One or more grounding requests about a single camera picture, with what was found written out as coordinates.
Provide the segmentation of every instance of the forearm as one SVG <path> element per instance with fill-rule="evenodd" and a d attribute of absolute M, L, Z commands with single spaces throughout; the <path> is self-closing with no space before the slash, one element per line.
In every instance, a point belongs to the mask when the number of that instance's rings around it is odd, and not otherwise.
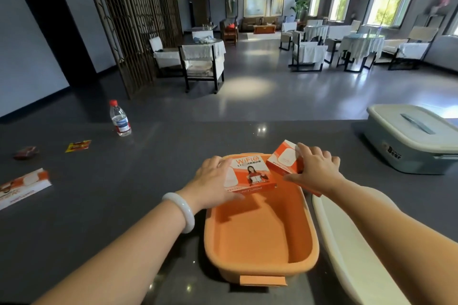
<path fill-rule="evenodd" d="M 411 303 L 456 302 L 457 243 L 353 182 L 342 181 L 329 198 L 350 216 Z"/>
<path fill-rule="evenodd" d="M 181 210 L 162 202 L 34 304 L 140 304 L 185 225 Z"/>

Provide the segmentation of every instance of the orange plastic container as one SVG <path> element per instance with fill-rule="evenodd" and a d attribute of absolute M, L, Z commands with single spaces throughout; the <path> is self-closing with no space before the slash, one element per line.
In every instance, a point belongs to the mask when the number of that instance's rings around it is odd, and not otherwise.
<path fill-rule="evenodd" d="M 266 161 L 270 154 L 261 156 Z M 317 262 L 317 232 L 301 188 L 271 174 L 277 188 L 207 210 L 205 252 L 229 282 L 286 286 L 287 276 Z"/>

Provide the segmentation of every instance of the bottle on table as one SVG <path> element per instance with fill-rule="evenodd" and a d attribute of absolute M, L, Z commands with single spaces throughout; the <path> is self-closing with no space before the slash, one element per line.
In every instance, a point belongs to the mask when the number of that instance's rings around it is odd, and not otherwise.
<path fill-rule="evenodd" d="M 117 100 L 110 100 L 110 117 L 116 127 L 118 135 L 125 137 L 132 133 L 129 120 L 125 115 L 124 110 L 118 106 Z"/>

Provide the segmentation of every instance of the product box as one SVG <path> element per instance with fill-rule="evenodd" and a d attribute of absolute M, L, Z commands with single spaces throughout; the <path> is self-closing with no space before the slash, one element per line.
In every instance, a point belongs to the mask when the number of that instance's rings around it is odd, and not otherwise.
<path fill-rule="evenodd" d="M 232 158 L 224 183 L 226 191 L 242 194 L 270 190 L 276 182 L 260 154 Z"/>
<path fill-rule="evenodd" d="M 0 210 L 49 186 L 48 172 L 43 169 L 7 182 L 0 186 Z"/>
<path fill-rule="evenodd" d="M 282 176 L 286 174 L 301 174 L 304 171 L 304 161 L 299 148 L 296 144 L 288 140 L 283 141 L 278 146 L 266 161 L 266 165 L 271 171 Z M 321 197 L 319 193 L 310 191 L 309 189 L 307 191 L 315 194 L 317 197 Z"/>

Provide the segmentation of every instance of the wooden lattice screen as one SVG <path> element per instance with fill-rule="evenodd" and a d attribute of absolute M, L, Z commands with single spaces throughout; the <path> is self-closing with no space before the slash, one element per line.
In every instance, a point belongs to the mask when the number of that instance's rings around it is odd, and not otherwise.
<path fill-rule="evenodd" d="M 154 82 L 149 39 L 181 44 L 176 0 L 94 0 L 129 97 Z"/>

